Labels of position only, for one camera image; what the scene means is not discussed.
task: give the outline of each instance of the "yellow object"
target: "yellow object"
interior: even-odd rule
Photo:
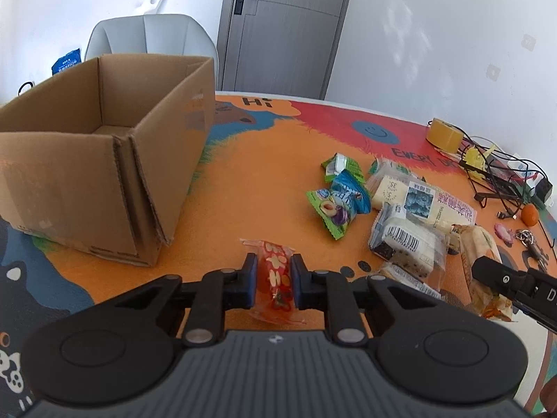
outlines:
[[[436,118],[431,122],[430,129],[425,135],[425,139],[433,146],[450,154],[458,152],[463,138],[464,134],[459,129]]]
[[[496,146],[493,145],[491,146],[491,148],[489,148],[487,151],[484,152],[484,156],[482,157],[482,155],[480,154],[480,151],[478,151],[477,148],[469,148],[466,151],[466,154],[464,154],[464,161],[470,165],[471,167],[476,167],[477,169],[480,169],[482,171],[486,171],[487,170],[487,166],[486,166],[486,161],[484,160],[484,157],[487,157],[488,155],[490,155],[494,150],[495,150]],[[478,173],[477,171],[469,171],[470,176],[472,176],[475,179],[481,180],[484,179],[484,175]]]
[[[481,226],[455,225],[455,231],[460,234],[462,268],[474,312],[487,319],[497,318],[511,322],[512,302],[472,277],[472,265],[482,256],[501,263],[494,238]]]
[[[536,226],[540,220],[540,213],[532,203],[525,205],[520,212],[520,220],[529,228]]]

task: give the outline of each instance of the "colorful table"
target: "colorful table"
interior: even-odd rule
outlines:
[[[17,370],[22,342],[31,332],[166,273],[194,281],[210,270],[237,268],[247,252],[240,238],[294,247],[310,270],[348,267],[342,272],[358,278],[366,275],[359,261],[378,267],[381,260],[366,246],[376,212],[357,216],[346,236],[334,241],[306,199],[306,191],[323,185],[320,163],[336,152],[353,157],[365,171],[376,156],[403,163],[472,204],[478,210],[477,223],[493,232],[500,203],[492,200],[480,208],[465,174],[425,140],[426,127],[354,107],[287,99],[217,95],[215,125],[175,242],[163,248],[154,268],[102,260],[32,238],[1,222],[0,416],[18,415],[33,400],[27,385],[9,388],[6,381]],[[549,214],[542,219],[557,237],[557,223]],[[508,226],[523,227],[520,221]],[[541,229],[535,228],[534,234],[550,254]],[[520,270],[529,262],[534,266],[518,242],[511,248],[497,243],[509,266]],[[548,270],[557,276],[552,254]],[[449,303],[464,308],[470,304],[459,256],[449,257],[442,292]],[[557,357],[551,357],[557,349],[552,334],[521,313],[515,318],[517,322],[506,325],[523,339],[530,360],[517,400],[532,410],[545,379],[557,373]],[[322,328],[321,313],[304,311],[304,319],[304,328]],[[229,311],[226,324],[228,328],[272,328],[242,310]],[[6,359],[13,363],[2,364]]]

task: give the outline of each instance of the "smiley face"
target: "smiley face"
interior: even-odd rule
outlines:
[[[374,124],[369,121],[354,121],[352,123],[352,128],[367,138],[384,144],[399,144],[400,141],[398,137],[392,133],[390,130],[381,127],[378,124]]]

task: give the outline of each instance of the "keys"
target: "keys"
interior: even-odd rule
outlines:
[[[549,256],[544,254],[532,232],[529,230],[517,230],[516,238],[526,247],[530,256],[538,262],[538,269],[543,273],[547,273]]]

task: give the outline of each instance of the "wrapped candy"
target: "wrapped candy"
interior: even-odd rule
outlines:
[[[336,176],[328,190],[314,190],[306,196],[335,240],[344,236],[356,214],[371,211],[366,189],[348,170]]]
[[[271,324],[304,323],[294,306],[290,257],[293,249],[264,240],[242,240],[257,247],[257,292],[250,314]]]
[[[321,166],[325,168],[325,182],[331,182],[344,170],[350,171],[350,174],[352,174],[360,184],[366,182],[358,162],[343,154],[336,153],[330,159],[325,160]]]

